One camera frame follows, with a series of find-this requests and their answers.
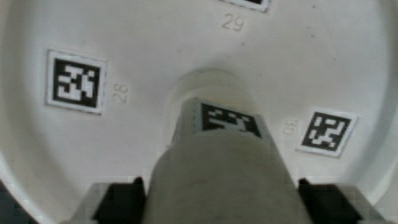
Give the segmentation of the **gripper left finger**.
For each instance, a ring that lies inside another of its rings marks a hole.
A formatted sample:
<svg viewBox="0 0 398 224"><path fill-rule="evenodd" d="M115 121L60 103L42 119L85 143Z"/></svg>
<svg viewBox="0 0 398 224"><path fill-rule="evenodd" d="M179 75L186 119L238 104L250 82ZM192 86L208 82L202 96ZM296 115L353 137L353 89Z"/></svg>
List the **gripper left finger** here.
<svg viewBox="0 0 398 224"><path fill-rule="evenodd" d="M142 224L145 208L144 179L94 183L71 218L60 224Z"/></svg>

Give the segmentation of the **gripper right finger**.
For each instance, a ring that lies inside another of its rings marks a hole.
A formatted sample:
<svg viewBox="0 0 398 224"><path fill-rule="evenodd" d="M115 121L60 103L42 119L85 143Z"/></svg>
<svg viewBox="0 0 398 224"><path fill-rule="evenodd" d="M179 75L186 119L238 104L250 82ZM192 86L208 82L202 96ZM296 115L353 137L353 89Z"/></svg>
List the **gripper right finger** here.
<svg viewBox="0 0 398 224"><path fill-rule="evenodd" d="M312 224L385 223L385 218L352 185L312 184L302 178L298 194Z"/></svg>

